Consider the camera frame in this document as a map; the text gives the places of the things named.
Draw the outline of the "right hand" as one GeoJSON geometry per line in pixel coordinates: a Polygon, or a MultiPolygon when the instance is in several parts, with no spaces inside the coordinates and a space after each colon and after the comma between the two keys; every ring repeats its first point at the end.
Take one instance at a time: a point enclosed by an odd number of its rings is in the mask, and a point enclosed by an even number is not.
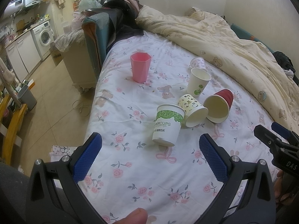
{"type": "Polygon", "coordinates": [[[279,170],[277,173],[277,179],[274,183],[274,194],[276,202],[280,202],[287,198],[287,195],[282,195],[282,179],[283,179],[283,171],[279,170]]]}

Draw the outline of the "left hand thumb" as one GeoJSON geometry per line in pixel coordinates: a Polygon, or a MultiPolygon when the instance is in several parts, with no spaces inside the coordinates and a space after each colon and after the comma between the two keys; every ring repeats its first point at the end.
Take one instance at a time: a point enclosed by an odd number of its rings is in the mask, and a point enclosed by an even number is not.
{"type": "Polygon", "coordinates": [[[115,224],[146,224],[147,218],[147,211],[143,208],[137,208],[125,218],[116,221],[115,224]]]}

